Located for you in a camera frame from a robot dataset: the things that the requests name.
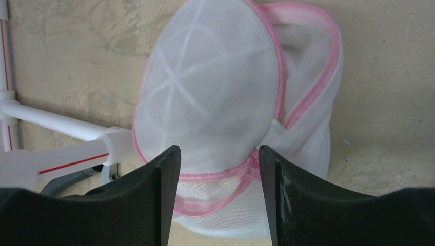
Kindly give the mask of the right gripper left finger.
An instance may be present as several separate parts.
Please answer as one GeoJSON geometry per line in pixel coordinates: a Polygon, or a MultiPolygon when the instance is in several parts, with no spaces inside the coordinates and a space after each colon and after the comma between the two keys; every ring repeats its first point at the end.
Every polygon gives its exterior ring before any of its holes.
{"type": "Polygon", "coordinates": [[[181,151],[84,195],[61,198],[1,189],[1,245],[167,245],[181,151]]]}

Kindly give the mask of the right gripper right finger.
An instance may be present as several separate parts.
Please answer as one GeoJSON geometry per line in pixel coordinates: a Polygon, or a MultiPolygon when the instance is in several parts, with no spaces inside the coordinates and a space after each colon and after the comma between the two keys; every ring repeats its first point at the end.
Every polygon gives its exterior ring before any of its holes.
{"type": "Polygon", "coordinates": [[[273,245],[434,245],[434,188],[371,196],[259,149],[273,245]]]}

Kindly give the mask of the pink-trimmed mesh laundry bag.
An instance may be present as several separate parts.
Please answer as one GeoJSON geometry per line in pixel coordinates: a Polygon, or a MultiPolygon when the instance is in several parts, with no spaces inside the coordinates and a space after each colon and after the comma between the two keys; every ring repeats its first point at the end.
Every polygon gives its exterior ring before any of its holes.
{"type": "Polygon", "coordinates": [[[147,61],[132,125],[143,163],[180,147],[173,221],[269,237],[259,148],[326,178],[342,74],[339,28],[316,6],[185,2],[147,61]]]}

